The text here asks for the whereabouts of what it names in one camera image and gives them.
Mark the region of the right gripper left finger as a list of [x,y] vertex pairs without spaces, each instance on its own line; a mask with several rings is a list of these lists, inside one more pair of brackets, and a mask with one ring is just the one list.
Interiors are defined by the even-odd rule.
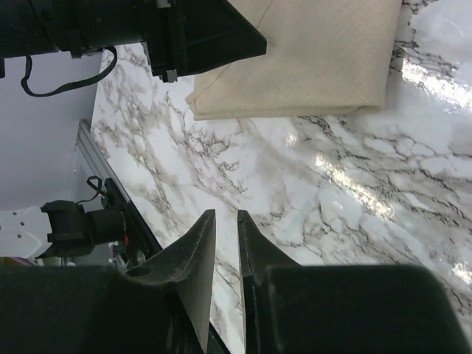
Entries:
[[126,275],[158,291],[157,350],[206,350],[215,263],[215,210],[208,209],[177,241]]

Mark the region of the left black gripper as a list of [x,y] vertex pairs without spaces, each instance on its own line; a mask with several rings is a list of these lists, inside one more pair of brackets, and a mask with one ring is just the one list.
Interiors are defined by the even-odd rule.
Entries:
[[164,82],[266,53],[266,39],[228,1],[2,1],[1,57],[141,43]]

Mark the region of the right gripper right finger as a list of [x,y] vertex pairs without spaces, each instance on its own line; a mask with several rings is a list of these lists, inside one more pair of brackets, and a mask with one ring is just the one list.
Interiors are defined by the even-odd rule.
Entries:
[[266,270],[270,266],[299,264],[263,235],[246,210],[237,212],[237,239],[245,345],[267,347],[271,342],[271,320],[266,314],[270,304],[264,294]]

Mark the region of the beige cloth napkin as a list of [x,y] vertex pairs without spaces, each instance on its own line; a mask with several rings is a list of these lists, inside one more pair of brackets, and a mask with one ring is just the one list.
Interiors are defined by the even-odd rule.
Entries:
[[379,111],[399,1],[235,1],[264,35],[263,56],[195,78],[196,120]]

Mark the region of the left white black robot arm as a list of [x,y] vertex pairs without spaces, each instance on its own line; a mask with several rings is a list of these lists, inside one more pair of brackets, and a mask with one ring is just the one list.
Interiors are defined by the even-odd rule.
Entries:
[[[1,59],[68,52],[73,58],[141,44],[166,83],[266,53],[264,36],[228,1],[3,1]],[[100,210],[52,201],[1,214],[1,255],[86,256],[112,243],[134,264],[159,250],[148,225],[112,178],[88,178]]]

